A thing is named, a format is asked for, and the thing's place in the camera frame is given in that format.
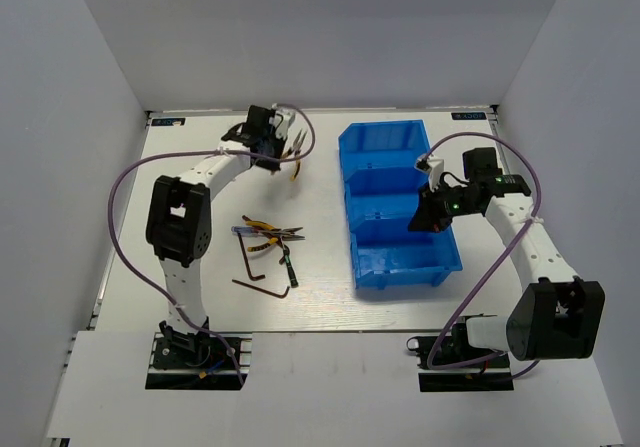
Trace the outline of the yellow pliers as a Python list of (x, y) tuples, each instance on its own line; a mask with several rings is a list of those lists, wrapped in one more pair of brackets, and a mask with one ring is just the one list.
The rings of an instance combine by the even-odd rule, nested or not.
[(283, 248), (286, 241), (298, 241), (305, 239), (304, 235), (299, 234), (299, 231), (302, 230), (301, 227), (279, 229), (266, 222), (252, 220), (247, 216), (243, 216), (242, 219), (245, 226), (249, 229), (250, 234), (261, 236), (266, 239), (262, 244), (248, 247), (247, 251), (251, 253), (267, 250), (274, 245), (279, 245)]
[[(307, 133), (308, 133), (308, 131), (305, 130), (305, 131), (300, 131), (296, 135), (293, 143), (283, 153), (282, 159), (289, 159), (289, 158), (298, 157), (298, 156), (301, 155), (302, 147), (303, 147), (304, 141), (306, 139)], [(289, 178), (289, 180), (291, 182), (295, 182), (296, 181), (296, 179), (297, 179), (297, 177), (298, 177), (298, 175), (300, 173), (300, 170), (301, 170), (301, 161), (300, 160), (296, 160), (295, 163), (294, 163), (294, 171), (290, 175), (290, 178)]]

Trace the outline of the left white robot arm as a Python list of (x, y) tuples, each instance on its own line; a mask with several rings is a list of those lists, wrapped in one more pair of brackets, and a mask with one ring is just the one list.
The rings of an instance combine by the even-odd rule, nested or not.
[(212, 201), (230, 182), (253, 166), (277, 171), (295, 112), (252, 106), (209, 155), (176, 177), (156, 179), (146, 225), (146, 241), (159, 259), (171, 300), (161, 331), (178, 338), (177, 354), (199, 366), (211, 354), (202, 302), (200, 259), (212, 240)]

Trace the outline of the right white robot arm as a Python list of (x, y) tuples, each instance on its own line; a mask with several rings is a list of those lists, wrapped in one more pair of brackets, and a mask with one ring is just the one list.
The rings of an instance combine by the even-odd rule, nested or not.
[(457, 317), (451, 351), (472, 366), (489, 353), (510, 353), (521, 361), (582, 359), (592, 355), (605, 293), (597, 281), (582, 279), (559, 253), (541, 220), (531, 189), (520, 175), (497, 163), (495, 149), (463, 155), (464, 179), (449, 185), (442, 159), (424, 154), (415, 164), (428, 181), (418, 191), (415, 232), (443, 233), (460, 216), (480, 214), (503, 242), (522, 286), (507, 317)]

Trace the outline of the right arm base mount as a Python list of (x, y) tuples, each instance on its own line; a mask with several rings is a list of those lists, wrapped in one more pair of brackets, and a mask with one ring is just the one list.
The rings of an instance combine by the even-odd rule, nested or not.
[(428, 355), (437, 340), (436, 335), (412, 336), (406, 341), (406, 351), (417, 360), (418, 384), (421, 393), (507, 392), (514, 390), (511, 366), (507, 355), (494, 356), (491, 350), (476, 349), (457, 334), (445, 337), (437, 350), (433, 368)]

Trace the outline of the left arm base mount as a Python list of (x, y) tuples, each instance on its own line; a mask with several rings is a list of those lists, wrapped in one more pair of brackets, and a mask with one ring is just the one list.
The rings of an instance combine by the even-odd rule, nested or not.
[(249, 334), (181, 334), (166, 322), (154, 336), (145, 388), (176, 391), (239, 391), (252, 352)]

